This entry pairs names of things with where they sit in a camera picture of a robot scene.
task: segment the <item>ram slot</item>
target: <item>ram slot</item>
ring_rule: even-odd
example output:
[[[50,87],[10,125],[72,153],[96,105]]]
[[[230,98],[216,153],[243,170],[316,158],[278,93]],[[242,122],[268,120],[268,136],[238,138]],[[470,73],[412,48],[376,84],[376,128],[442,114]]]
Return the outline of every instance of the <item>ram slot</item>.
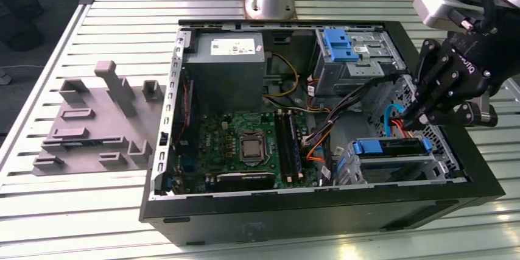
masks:
[[[303,178],[303,168],[302,168],[302,157],[300,157],[300,144],[299,144],[299,138],[296,136],[296,121],[295,116],[292,115],[292,111],[288,111],[287,114],[287,120],[290,125],[290,144],[291,144],[291,157],[292,157],[292,164],[295,169],[295,175],[299,177],[299,180]]]
[[[284,181],[292,183],[292,177],[295,172],[292,170],[294,164],[291,163],[291,148],[288,145],[286,116],[282,110],[275,112],[275,131],[282,177]]]

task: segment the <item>blue latch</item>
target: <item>blue latch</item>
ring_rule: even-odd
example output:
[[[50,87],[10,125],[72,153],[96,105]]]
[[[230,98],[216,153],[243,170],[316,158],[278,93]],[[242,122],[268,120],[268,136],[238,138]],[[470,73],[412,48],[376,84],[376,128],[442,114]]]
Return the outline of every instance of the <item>blue latch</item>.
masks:
[[[344,165],[344,162],[346,162],[346,161],[347,161],[347,158],[346,158],[346,157],[343,157],[343,159],[342,159],[340,163],[338,164],[336,172],[339,172],[339,171],[340,171],[340,169],[343,168],[343,165]]]
[[[427,153],[431,153],[434,151],[434,145],[430,139],[427,139],[427,137],[423,138],[423,145]]]
[[[376,139],[360,140],[352,144],[355,148],[355,153],[360,154],[375,154],[383,153],[382,143]]]
[[[356,62],[359,55],[352,49],[352,40],[343,29],[324,29],[326,44],[334,62]]]
[[[352,146],[355,147],[355,153],[360,155],[363,153],[362,145],[358,142],[355,142],[352,143]]]

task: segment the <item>motherboard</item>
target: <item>motherboard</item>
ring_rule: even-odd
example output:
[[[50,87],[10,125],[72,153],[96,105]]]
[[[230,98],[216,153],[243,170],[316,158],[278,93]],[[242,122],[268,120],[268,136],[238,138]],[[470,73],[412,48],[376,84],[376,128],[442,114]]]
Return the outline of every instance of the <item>motherboard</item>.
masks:
[[[308,134],[304,112],[294,111],[296,140]],[[280,161],[280,126],[278,113],[231,113],[203,115],[199,155],[180,158],[186,194],[219,192],[216,183],[227,191],[247,189],[286,189],[318,185],[318,166],[308,163],[287,175],[288,162]],[[292,153],[299,156],[300,150]]]

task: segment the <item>yellow wire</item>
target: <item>yellow wire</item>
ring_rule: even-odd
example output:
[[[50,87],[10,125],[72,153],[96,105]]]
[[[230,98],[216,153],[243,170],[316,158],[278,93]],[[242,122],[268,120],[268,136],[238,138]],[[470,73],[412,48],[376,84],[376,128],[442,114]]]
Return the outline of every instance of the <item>yellow wire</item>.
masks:
[[[279,93],[279,94],[264,94],[263,96],[264,96],[264,97],[283,97],[283,96],[287,96],[290,93],[294,93],[294,92],[296,91],[296,89],[299,88],[299,73],[296,72],[295,66],[294,66],[292,63],[284,58],[284,56],[282,56],[279,53],[272,53],[272,54],[274,54],[276,57],[279,57],[279,58],[286,62],[286,64],[291,67],[292,72],[295,73],[296,82],[295,82],[295,85],[292,86],[291,90],[288,90],[287,92]]]

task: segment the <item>green circuit board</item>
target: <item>green circuit board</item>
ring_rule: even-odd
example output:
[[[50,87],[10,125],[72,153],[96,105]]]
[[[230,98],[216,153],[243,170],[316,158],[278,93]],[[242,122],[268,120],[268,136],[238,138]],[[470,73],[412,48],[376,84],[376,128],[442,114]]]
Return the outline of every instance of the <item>green circuit board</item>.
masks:
[[[295,114],[296,134],[308,134],[306,115]],[[248,166],[240,161],[240,135],[263,134],[266,160],[256,166]],[[196,173],[187,175],[184,184],[188,193],[202,193],[206,190],[206,174],[230,171],[263,171],[276,176],[275,189],[316,186],[318,168],[315,164],[303,169],[304,178],[288,183],[282,178],[280,159],[278,154],[275,115],[274,113],[232,113],[204,115],[202,117],[202,141],[196,158]]]

